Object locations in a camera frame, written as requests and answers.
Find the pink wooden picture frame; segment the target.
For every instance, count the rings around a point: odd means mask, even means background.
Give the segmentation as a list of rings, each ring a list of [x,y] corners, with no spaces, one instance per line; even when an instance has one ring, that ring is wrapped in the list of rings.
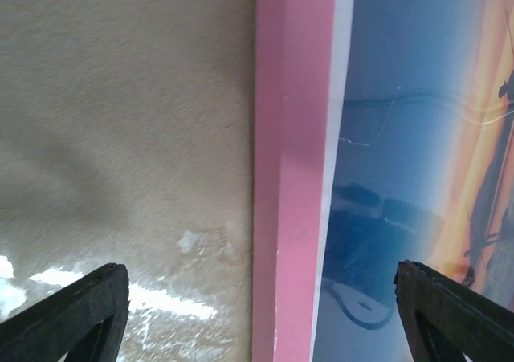
[[[254,361],[307,361],[335,0],[256,0]]]

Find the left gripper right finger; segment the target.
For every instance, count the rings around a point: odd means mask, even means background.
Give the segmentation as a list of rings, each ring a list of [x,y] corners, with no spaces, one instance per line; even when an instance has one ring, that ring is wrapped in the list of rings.
[[[413,360],[513,360],[508,309],[420,262],[400,262],[394,284]]]

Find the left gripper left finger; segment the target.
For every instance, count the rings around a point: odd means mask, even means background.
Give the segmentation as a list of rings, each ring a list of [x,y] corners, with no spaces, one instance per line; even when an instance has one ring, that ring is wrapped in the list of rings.
[[[105,264],[1,323],[1,360],[115,361],[128,315],[127,268]]]

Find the sunset photo with white mat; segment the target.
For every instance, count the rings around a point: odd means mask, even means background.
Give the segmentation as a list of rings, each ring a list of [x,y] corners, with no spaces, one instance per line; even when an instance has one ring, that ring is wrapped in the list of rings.
[[[409,361],[394,276],[513,306],[513,0],[353,0],[315,361]]]

